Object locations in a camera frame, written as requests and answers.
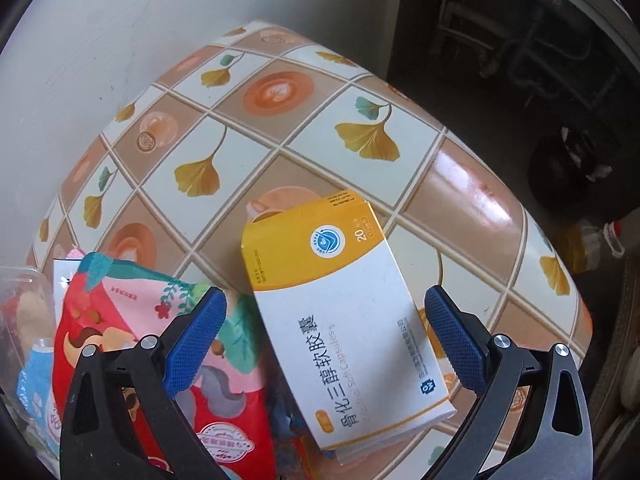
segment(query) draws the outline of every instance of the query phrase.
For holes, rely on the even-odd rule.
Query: yellow box top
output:
[[[345,190],[249,224],[242,257],[253,290],[322,278],[385,240],[369,202]]]

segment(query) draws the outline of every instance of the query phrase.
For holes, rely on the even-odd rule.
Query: snack bag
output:
[[[100,253],[84,257],[69,283],[54,344],[53,392],[61,407],[85,345],[130,348],[161,334],[186,314],[209,285],[185,283]],[[276,477],[265,409],[262,355],[266,334],[254,298],[225,291],[226,320],[193,385],[176,401],[193,431],[230,478]],[[152,463],[169,469],[132,388],[123,391],[136,434]]]

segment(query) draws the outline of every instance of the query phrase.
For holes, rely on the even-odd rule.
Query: plastic container lid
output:
[[[0,266],[0,388],[15,411],[32,419],[16,394],[18,375],[34,345],[51,345],[56,323],[53,292],[33,267]]]

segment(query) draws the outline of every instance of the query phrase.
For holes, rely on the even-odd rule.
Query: blue circular logo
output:
[[[344,249],[344,234],[334,225],[323,225],[311,235],[311,248],[321,258],[333,258]]]

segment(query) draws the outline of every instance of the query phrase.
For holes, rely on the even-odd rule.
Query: blue package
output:
[[[51,390],[53,341],[39,340],[18,375],[17,395],[24,409],[34,418],[49,449],[60,452],[61,422]]]

